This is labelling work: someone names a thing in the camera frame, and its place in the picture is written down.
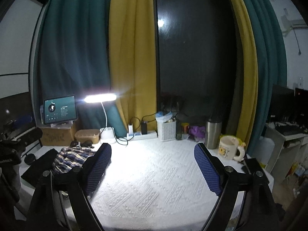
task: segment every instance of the mug handle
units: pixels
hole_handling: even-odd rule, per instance
[[[238,162],[244,160],[244,155],[245,155],[244,147],[245,147],[244,145],[238,146],[238,150],[240,151],[240,155],[238,157],[233,157],[233,160],[238,161]]]

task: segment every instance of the yellow curtain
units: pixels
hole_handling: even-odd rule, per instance
[[[111,0],[109,66],[116,105],[124,124],[156,112],[156,56],[153,0]],[[147,117],[150,121],[155,116]],[[134,128],[139,124],[133,119]],[[156,129],[156,122],[148,124]]]
[[[241,115],[236,136],[248,145],[257,106],[258,63],[254,34],[243,0],[231,0],[240,30],[244,58],[244,87]]]

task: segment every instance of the blue gripper pad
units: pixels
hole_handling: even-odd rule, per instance
[[[209,160],[209,157],[202,150],[200,144],[195,146],[194,156],[210,191],[214,192],[217,196],[220,196],[223,190],[221,187],[220,176]]]
[[[97,188],[111,159],[111,146],[103,143],[94,156],[89,157],[83,164],[85,168],[84,192],[90,195]]]

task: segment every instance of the white mug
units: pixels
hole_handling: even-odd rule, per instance
[[[223,136],[219,141],[218,154],[227,160],[242,161],[245,155],[245,146],[244,142],[240,145],[240,140],[235,136]],[[235,156],[236,150],[240,151],[238,157]]]

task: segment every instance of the black monitor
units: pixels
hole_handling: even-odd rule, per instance
[[[44,124],[77,119],[75,97],[60,97],[44,101]]]
[[[289,121],[294,112],[294,90],[273,85],[269,109],[270,122]]]
[[[299,125],[308,125],[308,90],[295,89],[295,114]]]

